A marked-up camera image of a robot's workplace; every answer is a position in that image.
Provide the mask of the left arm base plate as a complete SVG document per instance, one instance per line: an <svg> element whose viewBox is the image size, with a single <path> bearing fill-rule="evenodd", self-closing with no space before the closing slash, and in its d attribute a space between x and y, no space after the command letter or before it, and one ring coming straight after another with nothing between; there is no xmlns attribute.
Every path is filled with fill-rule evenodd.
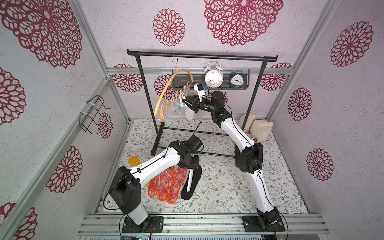
<svg viewBox="0 0 384 240"><path fill-rule="evenodd" d="M137 225L130 217L126 217L123 223L122 233L162 233L164 217L148 216L143 223Z"/></svg>

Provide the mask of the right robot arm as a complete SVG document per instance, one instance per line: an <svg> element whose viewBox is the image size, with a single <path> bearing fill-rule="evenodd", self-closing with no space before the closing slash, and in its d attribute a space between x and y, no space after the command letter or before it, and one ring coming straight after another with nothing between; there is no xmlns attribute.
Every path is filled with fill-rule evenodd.
<svg viewBox="0 0 384 240"><path fill-rule="evenodd" d="M236 167L248 175L256 199L259 224L263 229L273 224L283 224L282 216L270 197L263 175L264 146L253 141L238 126L232 114L226 109L223 93L215 91L210 99L205 91L183 99L186 107L198 113L200 110L211 113L212 120L226 132L237 147Z"/></svg>

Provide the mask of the orange clip hanger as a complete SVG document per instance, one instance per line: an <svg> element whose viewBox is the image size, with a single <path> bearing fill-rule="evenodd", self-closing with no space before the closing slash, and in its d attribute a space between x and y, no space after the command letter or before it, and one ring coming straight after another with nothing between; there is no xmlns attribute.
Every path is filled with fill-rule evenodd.
<svg viewBox="0 0 384 240"><path fill-rule="evenodd" d="M188 77L187 83L184 84L179 90L174 90L174 80L176 77L181 77L182 74L185 74ZM179 69L178 66L176 66L176 72L165 80L164 87L160 92L158 101L156 102L153 116L159 117L159 121L164 123L168 109L176 115L182 111L184 108L183 100L190 93L193 83L194 77L192 73L186 69Z"/></svg>

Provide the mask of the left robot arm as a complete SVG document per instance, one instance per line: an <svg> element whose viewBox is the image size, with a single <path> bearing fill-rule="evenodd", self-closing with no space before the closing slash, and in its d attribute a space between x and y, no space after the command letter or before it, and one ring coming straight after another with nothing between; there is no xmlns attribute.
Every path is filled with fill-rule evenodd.
<svg viewBox="0 0 384 240"><path fill-rule="evenodd" d="M186 141L173 141L159 155L145 163L128 169L118 168L108 194L124 215L136 225L149 219L141 201L141 189L163 171L177 166L181 170L194 170L199 166L199 149L202 141L192 135Z"/></svg>

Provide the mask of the orange trimmed white insole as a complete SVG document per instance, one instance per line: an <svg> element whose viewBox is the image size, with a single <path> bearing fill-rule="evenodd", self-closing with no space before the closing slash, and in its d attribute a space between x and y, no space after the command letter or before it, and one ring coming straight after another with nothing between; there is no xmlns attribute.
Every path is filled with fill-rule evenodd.
<svg viewBox="0 0 384 240"><path fill-rule="evenodd" d="M171 186L168 192L167 203L171 205L176 203L182 184L187 176L187 171L187 169L183 169L180 167L175 170L171 180Z"/></svg>

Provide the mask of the white grey insole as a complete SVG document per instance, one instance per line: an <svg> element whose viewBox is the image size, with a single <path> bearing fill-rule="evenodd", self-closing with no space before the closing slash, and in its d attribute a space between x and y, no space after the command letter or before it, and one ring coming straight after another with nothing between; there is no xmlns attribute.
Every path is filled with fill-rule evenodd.
<svg viewBox="0 0 384 240"><path fill-rule="evenodd" d="M188 107L187 106L187 104L184 104L185 105L185 116L186 116L186 119L188 120L188 121L192 121L192 120L194 120L194 118L195 118L195 112L190 108L190 107Z"/></svg>

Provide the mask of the black clothes rack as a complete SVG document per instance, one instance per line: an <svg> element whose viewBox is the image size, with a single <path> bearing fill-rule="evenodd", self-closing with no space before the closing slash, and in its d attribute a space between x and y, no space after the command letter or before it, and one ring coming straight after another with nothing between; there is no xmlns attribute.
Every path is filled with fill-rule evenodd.
<svg viewBox="0 0 384 240"><path fill-rule="evenodd" d="M246 139L244 134L244 128L246 125L246 121L248 120L250 111L252 109L254 100L256 98L257 91L259 89L262 76L266 69L267 63L276 62L278 60L278 56L275 57L256 57L256 56L231 56L231 55L212 55L212 54L188 54L188 53L166 53L166 52L141 52L141 51L130 51L127 50L127 54L129 56L134 56L136 58L140 75L142 78L143 86L146 92L146 97L148 101L148 105L150 111L154 116L158 112L158 108L152 108L152 103L149 97L149 92L147 88L147 83L145 79L144 70L142 67L141 56L145 57L176 57L176 58L191 58L191 59L219 59L219 60L235 60L235 61L259 61L262 63L259 76L253 91L253 95L251 97L246 117L244 119L243 125L239 130L236 127L236 123L233 119L232 113L228 112L225 109L225 100L224 95L219 92L213 92L211 99L208 100L205 97L205 89L202 85L196 85L197 95L187 97L183 100L183 103L190 108L192 111L197 113L199 110L210 112L212 120L215 124L217 124L221 129L224 127L228 127L229 131L227 135L232 138L235 142L235 154L233 158L236 159L236 167L246 166L246 167L254 167L256 166L259 170L262 168L263 163L263 145L261 143L251 143L250 140Z"/></svg>

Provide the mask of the yellow shoe insole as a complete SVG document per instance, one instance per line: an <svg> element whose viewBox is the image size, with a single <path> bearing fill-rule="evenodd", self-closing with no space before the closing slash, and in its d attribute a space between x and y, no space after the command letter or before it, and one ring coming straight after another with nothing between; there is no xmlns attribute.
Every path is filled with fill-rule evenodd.
<svg viewBox="0 0 384 240"><path fill-rule="evenodd" d="M140 164L141 164L141 161L137 156L131 156L129 158L129 165L131 167L136 167L136 166L139 166Z"/></svg>

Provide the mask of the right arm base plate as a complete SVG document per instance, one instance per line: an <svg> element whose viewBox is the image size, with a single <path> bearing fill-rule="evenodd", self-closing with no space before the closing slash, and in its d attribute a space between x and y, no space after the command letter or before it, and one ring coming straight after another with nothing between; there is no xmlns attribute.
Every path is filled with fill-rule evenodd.
<svg viewBox="0 0 384 240"><path fill-rule="evenodd" d="M286 228L281 217L270 222L264 216L242 216L245 232L285 232Z"/></svg>

